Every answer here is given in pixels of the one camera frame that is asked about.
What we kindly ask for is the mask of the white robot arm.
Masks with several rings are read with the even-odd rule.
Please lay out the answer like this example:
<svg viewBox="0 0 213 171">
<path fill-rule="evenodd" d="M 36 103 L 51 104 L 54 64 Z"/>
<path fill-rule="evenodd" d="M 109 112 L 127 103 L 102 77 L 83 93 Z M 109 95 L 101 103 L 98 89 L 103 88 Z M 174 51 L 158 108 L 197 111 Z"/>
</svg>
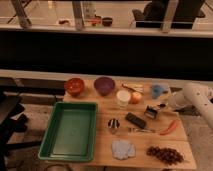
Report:
<svg viewBox="0 0 213 171">
<path fill-rule="evenodd" d="M 163 103 L 173 110 L 194 106 L 213 130 L 212 99 L 213 88 L 199 83 L 187 83 L 180 91 L 172 93 Z"/>
</svg>

